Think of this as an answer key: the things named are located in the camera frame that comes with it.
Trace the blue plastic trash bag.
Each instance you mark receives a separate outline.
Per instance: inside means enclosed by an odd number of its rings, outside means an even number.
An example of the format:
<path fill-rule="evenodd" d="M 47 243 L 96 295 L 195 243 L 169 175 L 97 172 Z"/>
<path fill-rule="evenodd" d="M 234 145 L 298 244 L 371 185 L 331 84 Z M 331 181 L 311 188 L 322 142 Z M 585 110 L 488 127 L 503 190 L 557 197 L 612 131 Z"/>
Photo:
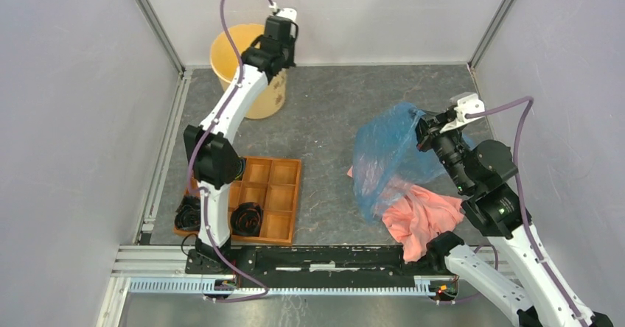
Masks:
<path fill-rule="evenodd" d="M 413 185 L 424 185 L 447 174 L 434 151 L 417 149 L 416 126 L 425 115 L 417 106 L 401 102 L 357 130 L 353 193 L 367 222 L 379 220 Z"/>

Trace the yellow plastic trash bin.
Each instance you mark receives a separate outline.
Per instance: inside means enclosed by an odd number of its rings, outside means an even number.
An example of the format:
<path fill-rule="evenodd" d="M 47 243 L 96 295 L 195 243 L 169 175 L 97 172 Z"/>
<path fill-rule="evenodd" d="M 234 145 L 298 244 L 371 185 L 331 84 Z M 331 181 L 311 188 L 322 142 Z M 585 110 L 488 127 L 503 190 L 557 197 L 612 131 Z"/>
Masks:
<path fill-rule="evenodd" d="M 247 49 L 253 40 L 264 32 L 261 24 L 239 24 L 228 28 L 228 32 L 239 52 Z M 224 91 L 235 76 L 238 62 L 226 34 L 220 33 L 214 40 L 209 55 L 213 72 L 220 80 Z M 248 119 L 265 119 L 277 113 L 285 103 L 287 93 L 287 71 L 282 70 L 261 92 L 248 110 Z"/>

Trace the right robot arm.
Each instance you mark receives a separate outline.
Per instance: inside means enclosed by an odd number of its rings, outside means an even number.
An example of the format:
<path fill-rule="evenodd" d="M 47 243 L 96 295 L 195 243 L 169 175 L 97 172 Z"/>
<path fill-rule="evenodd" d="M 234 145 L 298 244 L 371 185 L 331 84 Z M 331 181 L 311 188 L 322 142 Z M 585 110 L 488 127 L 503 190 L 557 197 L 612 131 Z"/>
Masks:
<path fill-rule="evenodd" d="M 466 218 L 507 260 L 518 282 L 479 259 L 451 231 L 427 243 L 427 268 L 463 278 L 513 326 L 612 326 L 607 315 L 592 311 L 575 295 L 557 268 L 548 266 L 531 217 L 507 184 L 518 173 L 510 148 L 494 140 L 470 148 L 461 127 L 444 129 L 450 114 L 427 112 L 416 125 L 416 148 L 436 154 L 466 197 L 461 203 Z"/>

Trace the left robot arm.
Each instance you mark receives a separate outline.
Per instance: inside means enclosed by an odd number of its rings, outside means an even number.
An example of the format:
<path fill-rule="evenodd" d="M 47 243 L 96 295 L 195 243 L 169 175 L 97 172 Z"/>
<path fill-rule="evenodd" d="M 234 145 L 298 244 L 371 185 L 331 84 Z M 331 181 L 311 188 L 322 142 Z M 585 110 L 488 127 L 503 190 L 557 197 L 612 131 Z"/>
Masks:
<path fill-rule="evenodd" d="M 245 168 L 234 138 L 243 119 L 265 119 L 282 109 L 298 33 L 295 10 L 285 9 L 263 25 L 230 27 L 212 43 L 209 60 L 223 95 L 199 125 L 184 130 L 189 184 L 200 197 L 200 229 L 189 252 L 193 267 L 219 274 L 231 266 L 228 195 Z"/>

